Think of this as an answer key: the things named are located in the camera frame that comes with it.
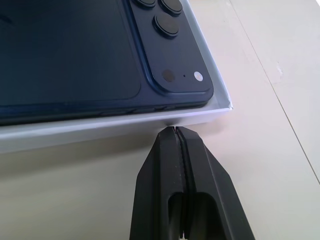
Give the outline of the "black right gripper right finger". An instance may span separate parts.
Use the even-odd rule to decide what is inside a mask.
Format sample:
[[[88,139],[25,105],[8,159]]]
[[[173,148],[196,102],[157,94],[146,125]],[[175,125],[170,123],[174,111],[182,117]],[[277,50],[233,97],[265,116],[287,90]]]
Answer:
[[[186,183],[187,240],[253,240],[230,175],[197,132],[177,127]]]

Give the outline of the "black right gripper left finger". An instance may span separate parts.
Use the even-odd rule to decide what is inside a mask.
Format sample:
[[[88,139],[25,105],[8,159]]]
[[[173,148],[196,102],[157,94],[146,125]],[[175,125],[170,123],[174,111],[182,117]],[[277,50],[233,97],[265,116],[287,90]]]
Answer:
[[[182,235],[184,174],[174,127],[158,133],[136,178],[131,240],[178,240]]]

